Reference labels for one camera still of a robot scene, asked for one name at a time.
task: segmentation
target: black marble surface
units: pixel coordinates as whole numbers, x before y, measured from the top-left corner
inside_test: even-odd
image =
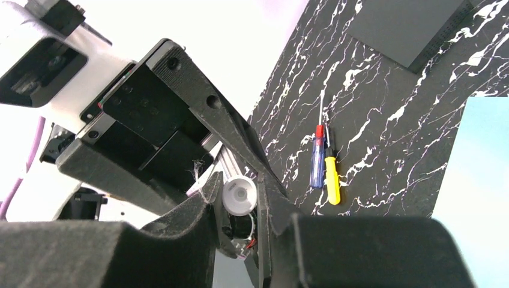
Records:
[[[429,217],[466,99],[508,96],[509,0],[472,0],[418,75],[345,33],[363,2],[309,2],[250,123],[305,213]],[[321,95],[339,151],[337,206],[309,187]]]

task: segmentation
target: white cylinder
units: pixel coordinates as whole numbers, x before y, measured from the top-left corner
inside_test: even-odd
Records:
[[[224,208],[234,216],[249,214],[256,207],[257,200],[255,183],[246,176],[233,176],[223,187]]]

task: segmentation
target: purple cable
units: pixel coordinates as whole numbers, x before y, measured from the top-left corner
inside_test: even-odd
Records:
[[[44,123],[46,120],[43,117],[39,117],[39,122],[37,124],[37,130],[35,131],[34,141],[32,142],[32,148],[30,149],[30,154],[28,155],[28,159],[26,161],[26,171],[30,169],[32,163],[34,162],[35,156],[37,155],[37,150],[39,149],[39,144],[41,143],[41,139],[43,137],[44,131]],[[0,220],[5,220],[5,216],[7,214],[7,209],[11,204],[14,195],[16,194],[18,188],[21,186],[23,182],[23,178],[18,178],[11,192],[7,195],[5,200],[0,205]]]

